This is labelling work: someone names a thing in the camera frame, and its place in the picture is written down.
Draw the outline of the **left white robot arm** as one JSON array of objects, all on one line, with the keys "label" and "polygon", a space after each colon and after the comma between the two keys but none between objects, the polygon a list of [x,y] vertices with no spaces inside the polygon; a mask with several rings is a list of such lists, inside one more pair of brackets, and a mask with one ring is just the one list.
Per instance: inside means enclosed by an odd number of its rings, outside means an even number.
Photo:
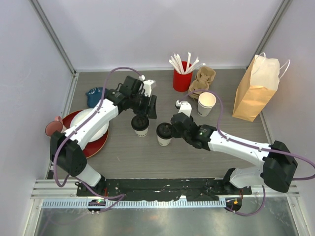
[{"label": "left white robot arm", "polygon": [[131,109],[136,115],[156,119],[156,99],[152,94],[154,80],[127,76],[116,89],[105,89],[101,100],[77,125],[51,136],[51,160],[70,176],[88,185],[88,191],[100,196],[105,189],[102,175],[87,164],[83,150],[91,138],[121,112]]}]

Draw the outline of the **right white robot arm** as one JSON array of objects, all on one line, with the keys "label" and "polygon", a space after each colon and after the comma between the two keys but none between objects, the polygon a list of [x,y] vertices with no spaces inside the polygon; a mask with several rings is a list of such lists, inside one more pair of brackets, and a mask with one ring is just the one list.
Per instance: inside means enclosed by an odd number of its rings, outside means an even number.
[{"label": "right white robot arm", "polygon": [[267,185],[281,192],[288,192],[297,169],[297,161],[291,157],[286,145],[275,141],[272,145],[220,134],[209,125],[197,125],[192,117],[177,113],[171,118],[172,136],[182,138],[197,149],[222,152],[252,163],[252,167],[230,168],[222,181],[227,194],[253,185]]}]

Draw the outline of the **white paper cup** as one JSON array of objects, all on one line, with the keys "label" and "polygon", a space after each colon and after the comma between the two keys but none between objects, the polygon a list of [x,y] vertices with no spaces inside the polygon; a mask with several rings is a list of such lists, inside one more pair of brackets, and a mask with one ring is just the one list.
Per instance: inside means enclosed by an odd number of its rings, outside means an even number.
[{"label": "white paper cup", "polygon": [[157,136],[158,144],[163,147],[168,146],[171,143],[171,140],[172,138],[165,139],[161,138],[160,136]]},{"label": "white paper cup", "polygon": [[148,133],[148,128],[144,130],[134,130],[138,137],[145,137]]}]

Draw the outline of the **black lid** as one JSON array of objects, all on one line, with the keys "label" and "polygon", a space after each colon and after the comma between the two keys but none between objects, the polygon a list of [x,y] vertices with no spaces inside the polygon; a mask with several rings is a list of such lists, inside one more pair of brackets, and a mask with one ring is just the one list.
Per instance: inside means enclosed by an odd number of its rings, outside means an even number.
[{"label": "black lid", "polygon": [[157,126],[156,129],[157,136],[162,139],[172,138],[172,124],[163,122]]},{"label": "black lid", "polygon": [[143,131],[149,127],[149,119],[146,116],[136,115],[131,120],[131,126],[135,131]]}]

